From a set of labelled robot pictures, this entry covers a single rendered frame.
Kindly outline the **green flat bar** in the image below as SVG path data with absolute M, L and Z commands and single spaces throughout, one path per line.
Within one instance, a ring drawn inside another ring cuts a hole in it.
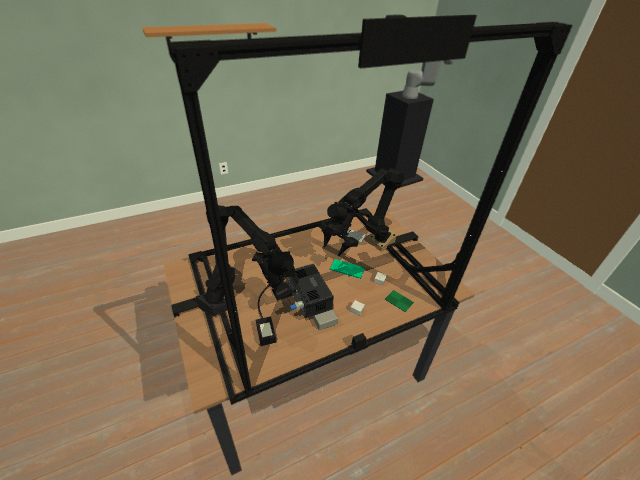
M 335 259 L 330 270 L 332 271 L 336 271 L 342 274 L 346 274 L 349 276 L 353 276 L 356 278 L 360 278 L 362 277 L 362 274 L 364 272 L 365 267 L 362 266 L 358 266 L 358 265 L 354 265 L 351 263 L 347 263 L 344 261 L 340 261 Z

